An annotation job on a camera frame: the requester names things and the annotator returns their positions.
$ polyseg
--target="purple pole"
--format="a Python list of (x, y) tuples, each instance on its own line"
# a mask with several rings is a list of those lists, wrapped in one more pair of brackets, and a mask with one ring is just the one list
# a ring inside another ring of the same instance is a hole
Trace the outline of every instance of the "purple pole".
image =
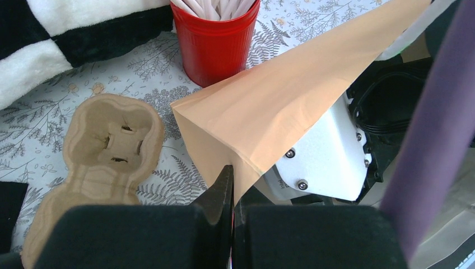
[(407, 261), (442, 207), (474, 133), (475, 1), (463, 1), (427, 79), (380, 206), (393, 223)]

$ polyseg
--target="red cup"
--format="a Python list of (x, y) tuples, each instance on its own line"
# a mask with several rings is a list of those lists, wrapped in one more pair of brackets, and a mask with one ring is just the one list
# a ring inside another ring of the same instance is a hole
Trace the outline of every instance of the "red cup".
[(260, 0), (241, 17), (208, 21), (170, 3), (183, 67), (197, 85), (207, 87), (246, 69)]

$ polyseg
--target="plush blanket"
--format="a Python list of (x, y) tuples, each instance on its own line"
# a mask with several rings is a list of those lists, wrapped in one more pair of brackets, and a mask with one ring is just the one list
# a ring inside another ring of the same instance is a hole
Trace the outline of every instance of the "plush blanket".
[(0, 109), (88, 62), (171, 31), (169, 0), (0, 0)]

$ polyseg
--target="paper sheet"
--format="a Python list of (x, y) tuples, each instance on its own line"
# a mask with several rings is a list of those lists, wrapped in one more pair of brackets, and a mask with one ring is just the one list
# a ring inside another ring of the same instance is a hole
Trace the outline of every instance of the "paper sheet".
[(392, 0), (172, 103), (187, 150), (208, 186), (232, 164), (237, 202), (429, 4)]

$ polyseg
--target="white tablecloth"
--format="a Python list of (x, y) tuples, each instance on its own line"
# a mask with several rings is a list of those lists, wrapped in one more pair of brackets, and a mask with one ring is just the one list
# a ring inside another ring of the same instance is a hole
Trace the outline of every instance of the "white tablecloth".
[[(248, 67), (386, 1), (262, 0)], [(122, 57), (61, 74), (1, 111), (0, 180), (29, 183), (13, 234), (13, 251), (21, 250), (41, 199), (67, 176), (62, 156), (64, 135), (77, 106), (96, 94), (108, 92), (144, 100), (165, 122), (160, 163), (137, 190), (142, 203), (188, 204), (200, 195), (206, 185), (187, 154), (169, 107), (172, 101), (197, 90), (181, 66), (175, 34), (162, 33)], [(170, 191), (176, 185), (178, 190)]]

